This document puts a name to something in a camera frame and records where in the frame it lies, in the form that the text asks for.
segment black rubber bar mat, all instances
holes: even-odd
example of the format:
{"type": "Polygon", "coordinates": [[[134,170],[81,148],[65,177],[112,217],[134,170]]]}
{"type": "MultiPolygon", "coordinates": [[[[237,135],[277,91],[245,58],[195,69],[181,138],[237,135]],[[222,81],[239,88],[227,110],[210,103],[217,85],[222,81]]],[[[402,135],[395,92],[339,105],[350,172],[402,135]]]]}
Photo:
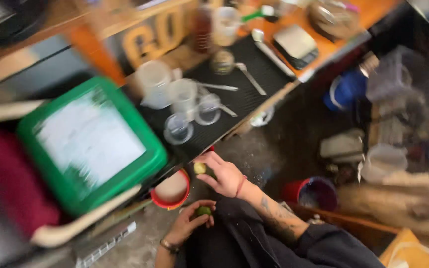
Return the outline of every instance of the black rubber bar mat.
{"type": "MultiPolygon", "coordinates": [[[[238,116],[231,117],[222,111],[220,119],[212,125],[203,126],[192,121],[194,126],[193,137],[186,143],[176,146],[180,149],[177,151],[182,152],[183,155],[180,156],[185,161],[189,162],[200,155],[269,97],[292,81],[259,50],[251,35],[237,41],[228,49],[233,53],[236,62],[246,64],[247,71],[266,91],[267,95],[259,94],[247,77],[237,68],[228,75],[217,75],[211,70],[210,61],[206,60],[193,70],[187,71],[184,74],[186,78],[196,79],[203,83],[235,86],[239,90],[231,92],[207,88],[211,93],[217,94],[221,103],[233,110],[238,116]]],[[[165,120],[172,114],[170,108],[167,107],[162,110],[152,110],[141,106],[137,108],[158,136],[163,137],[165,120]]]]}

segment digital kitchen scale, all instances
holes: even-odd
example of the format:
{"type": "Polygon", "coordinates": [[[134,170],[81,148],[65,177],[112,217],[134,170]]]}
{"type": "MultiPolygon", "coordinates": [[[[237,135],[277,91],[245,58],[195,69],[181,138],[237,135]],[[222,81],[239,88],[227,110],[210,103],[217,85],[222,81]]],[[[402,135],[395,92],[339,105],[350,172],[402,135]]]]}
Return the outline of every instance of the digital kitchen scale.
{"type": "Polygon", "coordinates": [[[319,54],[314,39],[299,25],[282,29],[273,37],[274,46],[296,70],[302,70],[319,54]]]}

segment red cloth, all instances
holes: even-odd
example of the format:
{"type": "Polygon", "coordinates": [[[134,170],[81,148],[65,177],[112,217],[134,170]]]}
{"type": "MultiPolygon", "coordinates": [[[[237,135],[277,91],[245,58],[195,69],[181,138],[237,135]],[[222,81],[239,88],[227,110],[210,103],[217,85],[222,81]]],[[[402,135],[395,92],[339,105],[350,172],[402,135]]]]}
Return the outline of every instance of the red cloth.
{"type": "Polygon", "coordinates": [[[0,205],[28,237],[43,225],[57,225],[61,216],[15,134],[3,130],[0,130],[0,205]]]}

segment bracelet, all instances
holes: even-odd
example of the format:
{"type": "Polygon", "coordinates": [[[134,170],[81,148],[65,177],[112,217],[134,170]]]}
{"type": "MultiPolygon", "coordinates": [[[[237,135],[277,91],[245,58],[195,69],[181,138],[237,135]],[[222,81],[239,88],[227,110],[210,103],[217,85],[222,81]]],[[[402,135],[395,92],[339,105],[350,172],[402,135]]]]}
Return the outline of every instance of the bracelet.
{"type": "Polygon", "coordinates": [[[180,251],[180,247],[169,243],[165,239],[160,240],[160,246],[162,246],[166,250],[170,251],[171,254],[176,254],[180,251]]]}
{"type": "Polygon", "coordinates": [[[241,187],[243,186],[244,181],[247,179],[246,176],[243,175],[243,179],[241,180],[241,182],[239,183],[238,189],[236,190],[236,195],[235,197],[238,197],[239,192],[241,191],[241,187]]]}

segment green bin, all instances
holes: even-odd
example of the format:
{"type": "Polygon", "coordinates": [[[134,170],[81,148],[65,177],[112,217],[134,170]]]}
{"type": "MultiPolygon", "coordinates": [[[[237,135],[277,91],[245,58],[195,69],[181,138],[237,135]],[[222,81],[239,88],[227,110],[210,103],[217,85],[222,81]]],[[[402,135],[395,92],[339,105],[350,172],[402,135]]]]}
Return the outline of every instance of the green bin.
{"type": "Polygon", "coordinates": [[[17,135],[63,210],[80,216],[155,175],[162,143],[111,81],[94,77],[21,119],[17,135]]]}

